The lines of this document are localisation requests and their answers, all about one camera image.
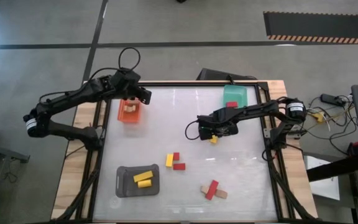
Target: block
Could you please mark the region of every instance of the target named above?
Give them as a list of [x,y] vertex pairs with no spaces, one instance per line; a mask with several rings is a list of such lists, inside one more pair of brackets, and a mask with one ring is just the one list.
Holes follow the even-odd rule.
[[134,176],[134,181],[136,183],[138,181],[149,179],[151,177],[153,177],[153,172],[150,170],[150,171],[135,175]]
[[174,161],[178,161],[178,160],[179,160],[179,156],[180,156],[180,155],[179,155],[179,152],[174,152],[174,153],[173,153],[173,160],[174,160]]
[[[209,189],[209,187],[207,187],[207,186],[201,186],[201,192],[204,194],[208,193],[208,189]],[[226,199],[227,192],[225,192],[224,190],[216,189],[215,196]]]
[[151,187],[152,180],[142,180],[137,183],[138,188]]
[[139,103],[139,100],[127,100],[128,105],[138,105]]
[[227,192],[224,190],[216,189],[215,196],[226,199],[227,198]]
[[202,192],[202,193],[207,194],[207,193],[208,193],[208,190],[209,190],[209,187],[207,187],[207,186],[201,186],[201,192]]
[[212,135],[212,138],[209,141],[212,144],[216,144],[218,142],[218,137],[215,135]]
[[236,101],[227,102],[226,107],[238,107],[238,103]]
[[174,164],[173,165],[173,170],[185,170],[186,169],[186,164]]
[[212,200],[212,198],[214,197],[215,191],[218,187],[219,182],[216,180],[212,180],[211,185],[209,186],[208,192],[205,195],[205,198],[208,200]]
[[172,163],[173,163],[173,154],[167,154],[167,161],[165,165],[167,167],[172,167]]
[[312,113],[311,115],[317,119],[317,122],[322,123],[322,122],[324,122],[323,114],[324,114],[324,112],[319,112],[319,113]]

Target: red block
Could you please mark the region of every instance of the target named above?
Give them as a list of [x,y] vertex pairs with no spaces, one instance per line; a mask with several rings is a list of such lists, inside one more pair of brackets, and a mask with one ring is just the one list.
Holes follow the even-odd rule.
[[174,160],[174,161],[178,161],[178,160],[179,160],[179,152],[174,152],[174,153],[173,153],[173,160]]
[[205,195],[205,198],[208,200],[212,200],[212,198],[214,197],[215,191],[218,187],[218,181],[216,180],[212,180],[211,185],[209,186],[209,190],[207,192],[207,194]]
[[236,101],[226,103],[226,107],[238,107],[238,106],[239,105],[237,104]]
[[185,170],[186,169],[186,164],[174,164],[173,165],[173,170]]

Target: orange container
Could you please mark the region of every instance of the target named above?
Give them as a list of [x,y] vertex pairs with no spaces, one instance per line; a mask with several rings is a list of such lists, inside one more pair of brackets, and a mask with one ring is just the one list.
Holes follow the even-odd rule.
[[[136,99],[136,101],[138,103],[130,104],[129,101],[127,101],[127,100],[121,100],[119,102],[117,120],[122,121],[124,123],[137,123],[140,118],[140,101],[138,99]],[[124,111],[125,106],[132,106],[132,105],[136,106],[135,111],[133,111],[133,112]]]

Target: floor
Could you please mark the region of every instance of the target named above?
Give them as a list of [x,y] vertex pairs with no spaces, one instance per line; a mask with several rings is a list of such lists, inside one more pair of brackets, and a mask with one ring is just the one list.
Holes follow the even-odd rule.
[[[143,80],[194,80],[202,68],[260,80],[280,79],[289,96],[305,103],[322,93],[350,94],[350,87],[358,84],[358,45],[272,46],[265,35],[263,11],[358,14],[358,0],[188,0],[183,4],[174,0],[0,0],[0,145],[31,155],[27,165],[12,165],[19,176],[15,184],[3,182],[0,223],[49,219],[67,141],[28,137],[22,116],[40,95],[74,90],[90,72],[117,66],[122,48],[95,49],[96,43],[117,47],[136,42],[241,41],[240,47],[139,47],[142,61],[136,72]],[[125,55],[124,65],[135,63],[134,57]],[[53,120],[71,124],[74,114],[69,110]],[[309,119],[305,127],[313,124]],[[342,130],[331,127],[332,133]],[[325,125],[312,132],[330,135]],[[345,149],[351,141],[358,141],[358,132],[335,143]],[[308,134],[301,145],[305,152],[342,157],[327,141]],[[341,180],[341,198],[340,202],[316,199],[319,216],[351,222],[343,215],[350,212],[345,207],[352,206],[346,178]]]

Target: green container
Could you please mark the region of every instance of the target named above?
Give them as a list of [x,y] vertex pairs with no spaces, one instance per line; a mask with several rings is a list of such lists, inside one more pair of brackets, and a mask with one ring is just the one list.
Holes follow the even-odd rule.
[[225,85],[223,88],[223,106],[236,101],[239,108],[247,106],[247,88],[245,86]]

